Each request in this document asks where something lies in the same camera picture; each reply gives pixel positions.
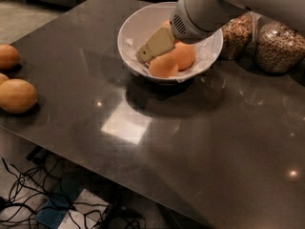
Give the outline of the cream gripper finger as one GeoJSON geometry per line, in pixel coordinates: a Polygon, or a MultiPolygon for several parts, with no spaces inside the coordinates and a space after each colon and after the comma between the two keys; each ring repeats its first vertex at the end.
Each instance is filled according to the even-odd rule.
{"type": "Polygon", "coordinates": [[[175,37],[171,28],[161,26],[139,47],[136,58],[140,63],[147,63],[157,56],[172,51],[174,44],[175,37]]]}

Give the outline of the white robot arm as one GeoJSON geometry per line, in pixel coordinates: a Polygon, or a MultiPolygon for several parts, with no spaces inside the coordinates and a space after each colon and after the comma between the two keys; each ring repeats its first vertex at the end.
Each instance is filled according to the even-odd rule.
{"type": "Polygon", "coordinates": [[[141,63],[170,52],[174,41],[196,43],[248,11],[305,32],[305,0],[178,0],[169,16],[170,25],[154,32],[139,48],[141,63]]]}

